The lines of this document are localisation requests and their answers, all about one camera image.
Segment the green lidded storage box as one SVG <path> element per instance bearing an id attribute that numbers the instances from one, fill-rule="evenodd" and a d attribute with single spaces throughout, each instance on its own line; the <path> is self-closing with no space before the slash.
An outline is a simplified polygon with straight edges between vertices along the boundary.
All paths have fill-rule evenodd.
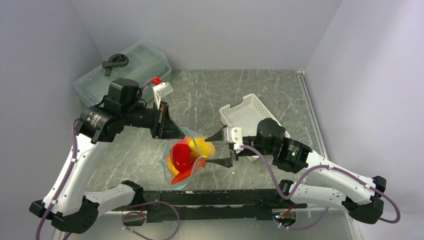
<path id="1" fill-rule="evenodd" d="M 118 78 L 131 79 L 142 86 L 147 80 L 159 77 L 164 82 L 171 79 L 172 68 L 166 55 L 148 42 L 138 42 L 121 52 L 129 63 L 126 66 L 114 67 L 110 76 L 106 69 L 97 66 L 73 82 L 80 100 L 88 107 L 98 104 L 108 93 L 109 85 Z"/>

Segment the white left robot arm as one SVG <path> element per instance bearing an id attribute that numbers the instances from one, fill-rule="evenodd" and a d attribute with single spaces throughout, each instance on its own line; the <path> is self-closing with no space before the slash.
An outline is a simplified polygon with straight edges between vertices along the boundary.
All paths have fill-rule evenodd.
<path id="1" fill-rule="evenodd" d="M 149 84 L 152 107 L 141 102 L 143 86 L 132 79 L 118 78 L 98 104 L 82 111 L 73 122 L 72 147 L 58 178 L 48 194 L 29 207 L 41 222 L 49 220 L 59 231 L 82 234 L 108 211 L 122 206 L 137 210 L 143 205 L 143 188 L 130 180 L 100 192 L 87 192 L 86 187 L 104 152 L 126 126 L 148 129 L 152 138 L 159 140 L 185 137 L 163 101 L 173 92 L 172 85 L 159 78 L 149 80 Z"/>

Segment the orange toy carrot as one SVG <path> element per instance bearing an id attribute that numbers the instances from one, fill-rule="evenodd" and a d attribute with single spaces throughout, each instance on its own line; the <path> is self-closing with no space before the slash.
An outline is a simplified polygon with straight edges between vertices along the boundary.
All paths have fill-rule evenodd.
<path id="1" fill-rule="evenodd" d="M 176 185 L 177 183 L 189 178 L 192 174 L 192 170 L 186 170 L 186 171 L 182 171 L 179 172 L 171 181 L 172 185 Z"/>

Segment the red toy pepper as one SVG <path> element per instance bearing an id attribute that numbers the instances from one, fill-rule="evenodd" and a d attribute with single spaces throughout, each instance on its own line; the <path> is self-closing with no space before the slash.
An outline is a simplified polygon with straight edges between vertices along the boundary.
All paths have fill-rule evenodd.
<path id="1" fill-rule="evenodd" d="M 191 166 L 191 149 L 188 145 L 178 143 L 172 148 L 172 162 L 179 172 L 184 172 Z"/>

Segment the white perforated plastic basket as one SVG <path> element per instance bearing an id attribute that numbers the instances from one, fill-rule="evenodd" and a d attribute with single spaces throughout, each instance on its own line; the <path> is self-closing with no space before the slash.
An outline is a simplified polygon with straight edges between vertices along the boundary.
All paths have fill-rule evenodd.
<path id="1" fill-rule="evenodd" d="M 242 129 L 243 145 L 256 149 L 261 155 L 278 157 L 288 137 L 286 129 L 255 94 L 245 95 L 236 105 L 221 107 L 219 113 L 223 126 Z M 257 157 L 258 154 L 243 148 L 237 156 Z"/>

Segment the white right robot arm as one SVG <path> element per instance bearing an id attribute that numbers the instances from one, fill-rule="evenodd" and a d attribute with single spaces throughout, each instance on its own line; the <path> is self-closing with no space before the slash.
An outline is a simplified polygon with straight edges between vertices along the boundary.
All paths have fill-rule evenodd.
<path id="1" fill-rule="evenodd" d="M 271 156 L 272 165 L 279 170 L 300 174 L 296 182 L 277 181 L 271 165 L 264 163 L 277 191 L 276 203 L 282 208 L 312 204 L 344 211 L 365 224 L 382 219 L 385 178 L 365 177 L 340 167 L 309 146 L 286 137 L 286 129 L 272 118 L 260 120 L 253 136 L 243 136 L 240 127 L 223 125 L 206 139 L 217 141 L 228 144 L 230 156 L 212 159 L 211 163 L 230 168 L 239 157 Z"/>

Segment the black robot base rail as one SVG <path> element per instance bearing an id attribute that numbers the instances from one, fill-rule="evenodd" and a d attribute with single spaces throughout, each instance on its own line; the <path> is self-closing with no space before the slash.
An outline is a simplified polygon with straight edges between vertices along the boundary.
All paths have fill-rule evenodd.
<path id="1" fill-rule="evenodd" d="M 304 209 L 305 203 L 281 198 L 274 188 L 231 190 L 146 190 L 145 207 L 117 207 L 116 211 L 144 210 L 148 223 L 173 220 L 256 219 L 271 221 L 278 211 Z"/>

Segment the clear zip top bag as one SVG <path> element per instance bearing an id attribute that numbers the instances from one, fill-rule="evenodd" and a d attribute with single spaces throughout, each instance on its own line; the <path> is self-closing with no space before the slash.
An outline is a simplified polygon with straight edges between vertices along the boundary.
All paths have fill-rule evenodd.
<path id="1" fill-rule="evenodd" d="M 179 129 L 184 138 L 168 140 L 160 160 L 164 179 L 173 190 L 185 188 L 216 153 L 215 146 L 206 142 L 204 135 L 187 127 Z"/>

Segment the aluminium frame rail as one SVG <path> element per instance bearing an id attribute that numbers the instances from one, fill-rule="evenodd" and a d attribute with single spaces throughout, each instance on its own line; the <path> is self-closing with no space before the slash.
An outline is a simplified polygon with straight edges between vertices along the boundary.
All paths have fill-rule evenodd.
<path id="1" fill-rule="evenodd" d="M 299 172 L 298 182 L 290 189 L 293 194 L 290 199 L 296 204 L 317 205 L 346 213 L 342 202 L 346 199 L 347 184 L 352 183 L 352 179 L 337 171 L 340 166 L 327 159 L 327 150 L 306 87 L 305 72 L 298 70 L 296 76 L 305 96 L 319 151 L 308 154 L 308 167 Z"/>

